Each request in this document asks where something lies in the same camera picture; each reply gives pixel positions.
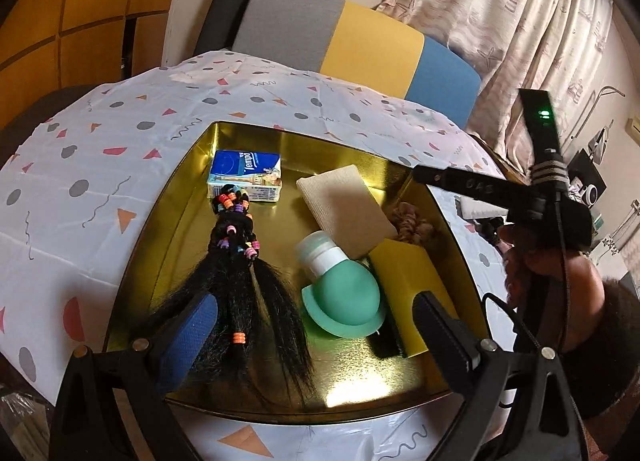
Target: patterned curtain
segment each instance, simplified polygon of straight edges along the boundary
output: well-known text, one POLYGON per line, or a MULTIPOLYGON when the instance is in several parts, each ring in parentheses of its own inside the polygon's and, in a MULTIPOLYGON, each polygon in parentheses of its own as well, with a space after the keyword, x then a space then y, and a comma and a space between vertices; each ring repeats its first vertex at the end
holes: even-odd
POLYGON ((379 11, 433 37, 471 64, 482 90, 466 130, 520 170, 532 149, 520 87, 550 92, 561 133, 572 127, 609 34, 611 0, 386 0, 379 11))

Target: yellow sponge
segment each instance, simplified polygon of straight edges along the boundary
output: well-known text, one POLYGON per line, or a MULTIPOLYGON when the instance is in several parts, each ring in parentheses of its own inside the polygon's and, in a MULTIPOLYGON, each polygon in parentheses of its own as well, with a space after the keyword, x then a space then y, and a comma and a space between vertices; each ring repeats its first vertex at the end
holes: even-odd
POLYGON ((414 326, 412 307, 415 296, 422 291, 431 291, 450 316, 458 318, 458 313, 426 250, 385 239, 369 252, 369 258, 385 291, 405 356, 412 357, 427 351, 414 326))

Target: black cable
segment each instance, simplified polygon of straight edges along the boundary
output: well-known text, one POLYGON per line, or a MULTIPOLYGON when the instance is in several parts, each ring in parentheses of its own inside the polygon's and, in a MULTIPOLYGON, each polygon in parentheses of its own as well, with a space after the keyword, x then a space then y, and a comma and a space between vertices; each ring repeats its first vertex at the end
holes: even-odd
POLYGON ((520 332, 523 332, 525 335, 527 335, 529 340, 531 340, 531 343, 536 347, 536 350, 540 351, 541 349, 540 342, 538 342, 536 337, 533 336, 533 333, 529 330, 526 324, 524 324, 524 322, 520 318, 520 315, 518 315, 509 306, 507 306, 507 303, 505 301, 503 301, 501 298, 497 297, 492 293, 486 293, 484 294, 484 297, 482 297, 482 310, 484 311, 485 318, 486 318, 486 300, 487 299, 490 299, 496 306, 498 306, 501 310, 503 310, 509 316, 509 318, 513 322, 513 325, 517 327, 520 332))
POLYGON ((562 195, 558 193, 556 202, 556 220, 558 221, 558 237, 560 241, 560 264, 562 267, 562 284, 564 285, 564 326, 562 326, 562 334, 560 335, 560 342, 558 345, 558 352, 562 353, 564 350, 564 343, 566 342, 566 336, 569 333, 569 314, 571 311, 571 292, 569 285, 569 276, 566 270, 566 244, 564 242, 564 230, 562 228, 562 216, 560 212, 560 197, 562 195))

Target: brown scrunchie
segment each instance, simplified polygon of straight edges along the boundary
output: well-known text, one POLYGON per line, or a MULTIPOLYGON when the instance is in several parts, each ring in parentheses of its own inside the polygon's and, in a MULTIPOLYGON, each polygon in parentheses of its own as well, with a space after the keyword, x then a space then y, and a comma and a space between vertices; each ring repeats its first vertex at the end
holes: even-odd
POLYGON ((436 229, 426 219, 420 217, 418 209, 404 201, 390 207, 389 221, 398 230, 396 240, 403 243, 429 248, 433 245, 436 229))

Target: blue gripper pad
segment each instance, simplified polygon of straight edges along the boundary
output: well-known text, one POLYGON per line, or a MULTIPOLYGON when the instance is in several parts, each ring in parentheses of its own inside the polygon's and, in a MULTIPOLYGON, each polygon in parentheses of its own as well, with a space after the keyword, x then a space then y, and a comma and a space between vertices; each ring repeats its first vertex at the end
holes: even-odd
POLYGON ((218 320, 218 303, 210 293, 191 300, 187 308, 161 332, 150 351, 156 371, 156 390, 175 391, 198 356, 218 320))

